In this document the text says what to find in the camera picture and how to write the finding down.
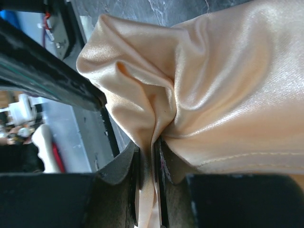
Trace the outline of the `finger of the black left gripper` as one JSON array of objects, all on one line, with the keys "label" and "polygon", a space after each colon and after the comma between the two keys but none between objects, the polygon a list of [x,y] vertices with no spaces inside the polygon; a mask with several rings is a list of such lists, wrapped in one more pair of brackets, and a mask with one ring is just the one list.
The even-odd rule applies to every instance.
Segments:
[{"label": "finger of the black left gripper", "polygon": [[7,21],[0,21],[0,86],[96,111],[103,92],[39,43]]}]

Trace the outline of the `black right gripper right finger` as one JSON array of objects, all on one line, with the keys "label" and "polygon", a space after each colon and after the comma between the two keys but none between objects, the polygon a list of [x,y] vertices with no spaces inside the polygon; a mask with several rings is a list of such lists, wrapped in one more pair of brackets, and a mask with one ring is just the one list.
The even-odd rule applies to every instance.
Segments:
[{"label": "black right gripper right finger", "polygon": [[276,174],[200,174],[162,139],[155,174],[162,228],[301,228],[304,192]]}]

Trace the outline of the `peach satin napkin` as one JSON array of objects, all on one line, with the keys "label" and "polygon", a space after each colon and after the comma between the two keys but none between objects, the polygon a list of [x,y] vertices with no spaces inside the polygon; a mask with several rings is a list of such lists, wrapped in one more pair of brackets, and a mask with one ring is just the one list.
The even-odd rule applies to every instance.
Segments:
[{"label": "peach satin napkin", "polygon": [[171,28],[101,15],[78,72],[141,149],[141,228],[159,225],[159,137],[202,173],[304,184],[304,3],[253,0]]}]

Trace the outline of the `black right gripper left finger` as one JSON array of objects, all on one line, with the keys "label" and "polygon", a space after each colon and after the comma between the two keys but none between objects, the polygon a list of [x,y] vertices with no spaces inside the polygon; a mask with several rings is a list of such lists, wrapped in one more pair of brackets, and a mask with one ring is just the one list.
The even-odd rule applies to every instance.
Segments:
[{"label": "black right gripper left finger", "polygon": [[139,148],[130,142],[95,173],[3,173],[3,228],[133,228]]}]

